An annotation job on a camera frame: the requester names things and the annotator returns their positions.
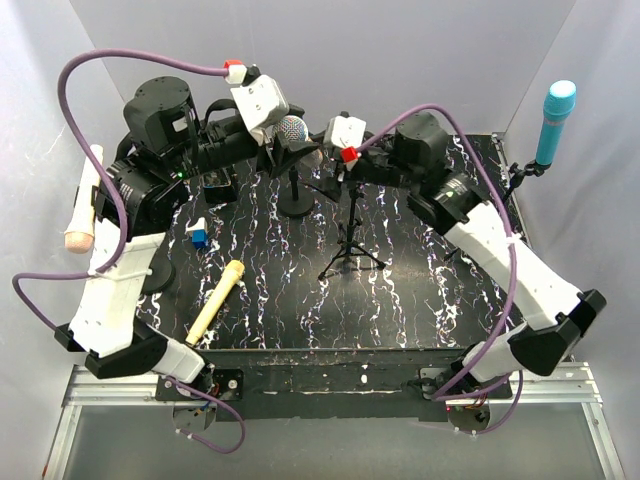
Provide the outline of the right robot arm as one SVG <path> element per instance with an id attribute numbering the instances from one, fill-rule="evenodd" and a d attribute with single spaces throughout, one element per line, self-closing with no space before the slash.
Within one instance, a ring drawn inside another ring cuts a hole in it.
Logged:
<path id="1" fill-rule="evenodd" d="M 355 117 L 332 118 L 321 136 L 338 153 L 336 175 L 321 192 L 336 198 L 351 181 L 405 188 L 409 209 L 469 256 L 506 293 L 489 337 L 464 351 L 433 379 L 432 399 L 472 398 L 515 371 L 548 376 L 585 336 L 606 305 L 596 289 L 579 290 L 514 234 L 500 194 L 482 192 L 449 167 L 449 136 L 425 109 L 403 114 L 371 135 Z"/>

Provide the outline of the cream yellow microphone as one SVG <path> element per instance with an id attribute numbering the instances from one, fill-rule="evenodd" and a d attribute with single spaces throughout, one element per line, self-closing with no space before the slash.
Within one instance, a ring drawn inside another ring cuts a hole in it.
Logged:
<path id="1" fill-rule="evenodd" d="M 186 336 L 185 342 L 188 345 L 195 346 L 200 341 L 231 290 L 244 275 L 244 272 L 245 266 L 239 260 L 232 260 L 226 265 L 218 284 L 202 307 Z"/>

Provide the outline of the black tripod shock-mount stand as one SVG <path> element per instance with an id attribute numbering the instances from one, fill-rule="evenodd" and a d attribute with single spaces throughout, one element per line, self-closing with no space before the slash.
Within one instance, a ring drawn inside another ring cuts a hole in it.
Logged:
<path id="1" fill-rule="evenodd" d="M 347 266 L 357 265 L 356 258 L 366 257 L 370 259 L 375 268 L 378 270 L 384 270 L 387 264 L 374 256 L 371 252 L 366 250 L 356 239 L 356 230 L 362 226 L 360 219 L 356 217 L 357 201 L 364 197 L 361 191 L 361 185 L 354 181 L 347 182 L 348 193 L 350 198 L 349 205 L 349 218 L 346 225 L 339 224 L 338 230 L 340 237 L 338 239 L 338 245 L 340 249 L 331 258 L 328 265 L 319 273 L 318 280 L 323 281 L 329 270 L 338 262 L 341 261 L 341 268 L 346 269 Z"/>

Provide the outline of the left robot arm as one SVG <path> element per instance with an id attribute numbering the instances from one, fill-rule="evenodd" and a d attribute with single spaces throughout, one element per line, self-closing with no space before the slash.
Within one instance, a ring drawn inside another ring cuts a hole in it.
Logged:
<path id="1" fill-rule="evenodd" d="M 178 380 L 193 400 L 212 390 L 203 357 L 141 321 L 138 299 L 160 289 L 160 275 L 174 272 L 156 254 L 188 199 L 189 180 L 232 173 L 249 159 L 277 176 L 307 149 L 282 135 L 267 136 L 284 117 L 304 113 L 267 75 L 234 87 L 211 110 L 223 118 L 199 114 L 180 78 L 144 82 L 124 106 L 129 131 L 114 162 L 84 191 L 95 218 L 91 271 L 74 317 L 56 327 L 54 336 L 66 350 L 84 353 L 87 368 L 99 379 L 154 372 Z"/>

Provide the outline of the glitter silver-head microphone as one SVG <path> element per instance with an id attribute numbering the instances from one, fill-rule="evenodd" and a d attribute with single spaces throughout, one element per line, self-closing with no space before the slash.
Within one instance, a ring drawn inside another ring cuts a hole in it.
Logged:
<path id="1" fill-rule="evenodd" d="M 301 117 L 286 115 L 272 129 L 273 135 L 282 133 L 289 141 L 305 141 L 311 143 L 306 123 Z M 320 149 L 314 150 L 301 159 L 301 163 L 311 169 L 318 168 L 323 161 Z"/>

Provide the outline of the black round-base mic stand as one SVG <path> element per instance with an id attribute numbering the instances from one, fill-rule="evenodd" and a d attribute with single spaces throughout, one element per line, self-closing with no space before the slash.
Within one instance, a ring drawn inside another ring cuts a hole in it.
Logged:
<path id="1" fill-rule="evenodd" d="M 287 218 L 302 218 L 309 215 L 315 199 L 306 189 L 299 186 L 299 174 L 295 167 L 288 172 L 289 186 L 282 187 L 276 203 L 278 212 Z"/>

